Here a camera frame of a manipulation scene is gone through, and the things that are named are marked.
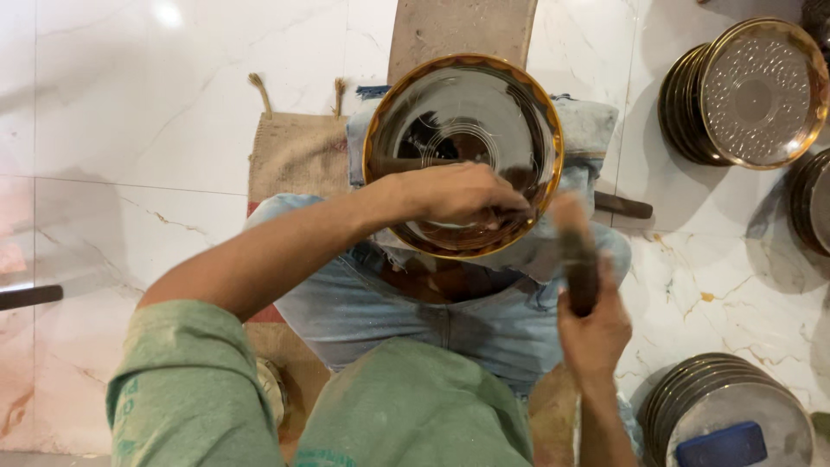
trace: stack of plates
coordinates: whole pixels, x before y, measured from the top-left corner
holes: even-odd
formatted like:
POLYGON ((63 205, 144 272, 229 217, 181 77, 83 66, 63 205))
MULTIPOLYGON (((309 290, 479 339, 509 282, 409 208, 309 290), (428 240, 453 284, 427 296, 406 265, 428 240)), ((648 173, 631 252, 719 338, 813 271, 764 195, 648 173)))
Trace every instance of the stack of plates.
POLYGON ((739 22, 692 48, 663 79, 664 138, 703 165, 775 169, 815 141, 830 102, 821 51, 799 26, 773 17, 739 22))
POLYGON ((793 230, 810 249, 830 256, 830 150, 794 170, 790 186, 793 230))
POLYGON ((684 441, 746 421, 761 426, 768 459, 759 465, 809 466, 813 426, 798 400, 746 360, 725 353, 694 356, 672 368, 640 412, 652 463, 676 466, 684 441))

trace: leg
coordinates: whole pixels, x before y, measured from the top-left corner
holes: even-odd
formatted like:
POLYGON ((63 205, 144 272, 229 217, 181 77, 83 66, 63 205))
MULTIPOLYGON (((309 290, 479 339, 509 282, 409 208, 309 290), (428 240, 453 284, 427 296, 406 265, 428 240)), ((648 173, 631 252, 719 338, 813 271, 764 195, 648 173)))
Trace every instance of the leg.
MULTIPOLYGON (((256 208, 245 228, 320 201, 277 194, 256 208)), ((390 337, 445 345, 446 308, 398 295, 351 253, 341 254, 274 303, 328 368, 342 370, 390 337)))
MULTIPOLYGON (((621 283, 631 264, 625 238, 591 223, 594 241, 614 258, 621 283)), ((556 327, 558 289, 562 278, 537 284, 528 278, 492 297, 450 305, 449 348, 501 378, 518 396, 562 360, 556 327)))

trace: metal plate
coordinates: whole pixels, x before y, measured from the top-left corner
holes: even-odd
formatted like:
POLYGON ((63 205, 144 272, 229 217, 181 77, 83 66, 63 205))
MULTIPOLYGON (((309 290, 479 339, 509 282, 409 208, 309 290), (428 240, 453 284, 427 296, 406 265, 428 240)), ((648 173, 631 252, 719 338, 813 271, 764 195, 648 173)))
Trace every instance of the metal plate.
POLYGON ((676 140, 675 136, 671 133, 671 131, 669 131, 669 123, 668 121, 666 121, 666 117, 668 115, 666 105, 669 90, 668 83, 674 76, 675 72, 677 71, 677 68, 680 65, 681 60, 683 60, 683 57, 685 56, 686 55, 683 55, 682 57, 675 60, 673 64, 671 64, 669 71, 666 72, 666 75, 663 77, 662 83, 660 83, 660 92, 657 94, 657 122, 660 124, 660 132, 663 134, 663 137, 666 139, 666 141, 668 141, 671 147, 673 147, 677 150, 677 152, 680 153, 683 153, 681 144, 676 140))
POLYGON ((668 443, 672 428, 683 414, 701 397, 727 384, 750 381, 776 386, 769 376, 760 375, 742 366, 715 368, 690 382, 684 391, 678 392, 677 398, 666 408, 663 417, 657 423, 657 451, 665 452, 664 449, 668 443))
POLYGON ((712 144, 712 141, 709 139, 709 135, 706 134, 706 128, 703 125, 703 115, 701 114, 701 109, 698 105, 701 93, 700 88, 697 85, 698 76, 701 74, 703 66, 706 63, 706 55, 711 48, 712 45, 707 44, 691 63, 688 82, 686 83, 686 89, 684 90, 683 102, 686 107, 688 120, 687 128, 691 133, 694 146, 696 146, 698 152, 702 154, 704 161, 708 165, 723 167, 732 165, 732 163, 720 156, 717 148, 715 148, 715 145, 712 144))
POLYGON ((553 196, 564 140, 553 103, 530 75, 507 61, 458 54, 423 63, 386 94, 364 141, 367 183, 391 173, 475 161, 489 164, 536 210, 505 216, 497 230, 408 222, 390 230, 441 258, 475 258, 506 248, 535 225, 553 196))
POLYGON ((809 226, 825 256, 830 255, 830 164, 828 159, 815 169, 807 193, 809 226))
POLYGON ((709 137, 726 159, 751 169, 797 159, 818 136, 830 102, 818 46, 781 20, 754 20, 722 35, 701 83, 709 137))
POLYGON ((768 458, 754 467, 807 467, 815 434, 808 414, 788 392, 763 383, 736 383, 697 401, 672 430, 665 463, 677 467, 674 452, 681 442, 752 420, 764 433, 768 458))
POLYGON ((763 375, 761 370, 739 357, 724 358, 722 356, 710 356, 685 366, 666 381, 665 389, 657 394, 657 398, 653 402, 652 413, 646 422, 650 443, 653 446, 659 446, 660 434, 664 432, 662 422, 668 416, 671 407, 680 399, 680 394, 685 393, 689 385, 693 382, 723 369, 742 369, 757 376, 767 377, 763 375))
POLYGON ((643 402, 643 408, 640 412, 640 424, 643 428, 645 447, 652 457, 655 459, 665 457, 658 452, 661 432, 657 425, 665 418, 666 411, 670 410, 671 406, 677 401, 678 394, 687 389, 691 383, 698 381, 703 375, 724 369, 738 371, 740 374, 760 378, 761 381, 769 381, 770 384, 778 385, 757 366, 739 356, 727 353, 704 353, 678 363, 655 385, 643 402))
POLYGON ((828 251, 819 242, 810 220, 810 197, 818 175, 827 163, 830 163, 830 152, 825 151, 813 157, 799 171, 791 203, 791 219, 796 234, 810 249, 825 256, 828 256, 828 251))
POLYGON ((680 59, 678 59, 677 69, 675 73, 672 74, 671 79, 668 82, 668 87, 666 89, 665 108, 666 121, 668 123, 669 131, 672 135, 674 135, 675 140, 679 143, 681 147, 681 154, 684 155, 687 159, 692 160, 693 162, 704 164, 704 162, 702 161, 703 159, 695 152, 695 149, 691 144, 691 140, 685 133, 683 133, 683 124, 680 121, 680 114, 682 110, 680 96, 682 74, 686 70, 689 61, 692 59, 694 54, 701 49, 701 47, 703 46, 701 45, 698 47, 693 47, 688 52, 686 52, 686 54, 680 57, 680 59))

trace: man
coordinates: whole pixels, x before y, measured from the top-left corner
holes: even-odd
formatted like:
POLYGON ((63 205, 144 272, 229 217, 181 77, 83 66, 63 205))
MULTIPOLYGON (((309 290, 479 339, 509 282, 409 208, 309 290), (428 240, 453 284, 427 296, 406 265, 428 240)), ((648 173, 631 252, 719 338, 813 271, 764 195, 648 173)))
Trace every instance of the man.
POLYGON ((531 465, 523 399, 564 351, 583 395, 581 464, 637 465, 613 371, 631 336, 603 261, 593 314, 520 280, 491 297, 429 305, 349 254, 410 220, 491 222, 527 201, 486 165, 389 175, 316 202, 280 196, 244 233, 185 261, 144 295, 110 383, 114 465, 283 465, 241 322, 276 302, 331 369, 292 464, 531 465))

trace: tool handle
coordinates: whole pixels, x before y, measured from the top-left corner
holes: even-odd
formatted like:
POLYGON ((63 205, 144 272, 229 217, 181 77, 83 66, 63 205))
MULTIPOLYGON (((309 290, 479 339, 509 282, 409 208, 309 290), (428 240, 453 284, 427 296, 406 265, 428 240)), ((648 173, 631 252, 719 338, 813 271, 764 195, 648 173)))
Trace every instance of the tool handle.
POLYGON ((562 232, 562 248, 571 311, 578 317, 586 317, 598 300, 597 252, 573 230, 562 232))

